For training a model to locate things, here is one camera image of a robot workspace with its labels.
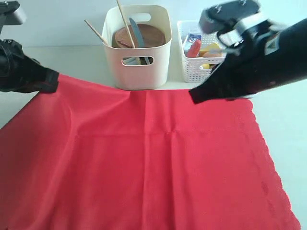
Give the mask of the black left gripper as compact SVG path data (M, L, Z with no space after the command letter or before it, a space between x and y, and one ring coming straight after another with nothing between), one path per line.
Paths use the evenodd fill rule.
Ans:
M0 41L0 91L18 92L35 81L35 89L54 93L58 88L59 72L40 65L23 52L23 47L11 39Z

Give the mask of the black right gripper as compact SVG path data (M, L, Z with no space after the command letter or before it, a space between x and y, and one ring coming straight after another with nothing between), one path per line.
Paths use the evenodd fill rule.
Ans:
M216 66L207 80L189 90L192 101L200 104L215 99L235 100L305 80L307 20L303 19L267 39L257 57L239 64L224 61Z

